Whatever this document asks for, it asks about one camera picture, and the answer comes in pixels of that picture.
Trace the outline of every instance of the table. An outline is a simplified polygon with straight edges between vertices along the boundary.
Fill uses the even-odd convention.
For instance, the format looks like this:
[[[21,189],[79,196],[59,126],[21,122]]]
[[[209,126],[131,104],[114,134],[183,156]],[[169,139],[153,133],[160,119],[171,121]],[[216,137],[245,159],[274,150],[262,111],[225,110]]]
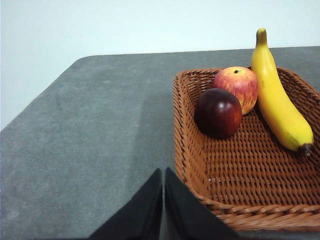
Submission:
[[[156,168],[174,169],[173,79],[249,66],[252,49],[76,60],[1,131],[3,239],[85,238]],[[272,48],[277,66],[320,88],[320,46]],[[315,240],[316,232],[243,236]],[[168,239],[163,216],[160,239]]]

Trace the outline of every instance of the red apple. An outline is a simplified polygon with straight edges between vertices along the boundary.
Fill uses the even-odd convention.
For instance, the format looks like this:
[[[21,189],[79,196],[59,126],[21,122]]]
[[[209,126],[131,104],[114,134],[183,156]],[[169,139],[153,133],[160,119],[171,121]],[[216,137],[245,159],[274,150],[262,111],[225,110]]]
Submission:
[[[210,137],[233,135],[242,119],[241,105],[230,92],[211,88],[200,95],[195,104],[194,121],[199,130]]]
[[[249,113],[258,98],[258,77],[243,66],[231,66],[220,70],[212,81],[212,87],[227,90],[239,100],[242,115]]]

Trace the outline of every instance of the brown basket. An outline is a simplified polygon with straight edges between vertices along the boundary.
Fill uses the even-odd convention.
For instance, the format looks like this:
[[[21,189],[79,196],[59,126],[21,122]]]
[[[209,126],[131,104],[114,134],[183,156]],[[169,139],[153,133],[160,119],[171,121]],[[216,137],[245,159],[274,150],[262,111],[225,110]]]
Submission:
[[[319,93],[297,74],[277,69],[288,96],[313,130],[309,157],[284,148],[257,107],[243,116],[232,137],[214,139],[199,131],[194,109],[219,70],[185,70],[174,78],[177,175],[236,231],[320,231]]]

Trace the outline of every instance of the black object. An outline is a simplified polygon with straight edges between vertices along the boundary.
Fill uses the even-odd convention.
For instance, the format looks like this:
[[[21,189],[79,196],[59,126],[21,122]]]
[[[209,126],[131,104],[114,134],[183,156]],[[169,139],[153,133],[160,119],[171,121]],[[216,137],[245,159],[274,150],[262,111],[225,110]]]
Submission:
[[[256,239],[239,236],[237,232],[212,214],[194,197],[170,168],[165,171],[164,191],[170,239]],[[72,240],[159,239],[163,206],[162,194],[162,173],[160,169],[157,169],[132,199],[94,233],[88,238],[73,238]]]
[[[155,240],[162,216],[162,176],[154,171],[133,198],[89,239]]]

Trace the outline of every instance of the banana stem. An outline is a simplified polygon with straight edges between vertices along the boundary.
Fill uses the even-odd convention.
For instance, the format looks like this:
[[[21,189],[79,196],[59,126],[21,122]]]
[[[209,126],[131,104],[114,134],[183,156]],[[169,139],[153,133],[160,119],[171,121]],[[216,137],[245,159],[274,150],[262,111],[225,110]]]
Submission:
[[[267,31],[265,28],[259,28],[258,31],[256,31],[256,47],[267,45]]]

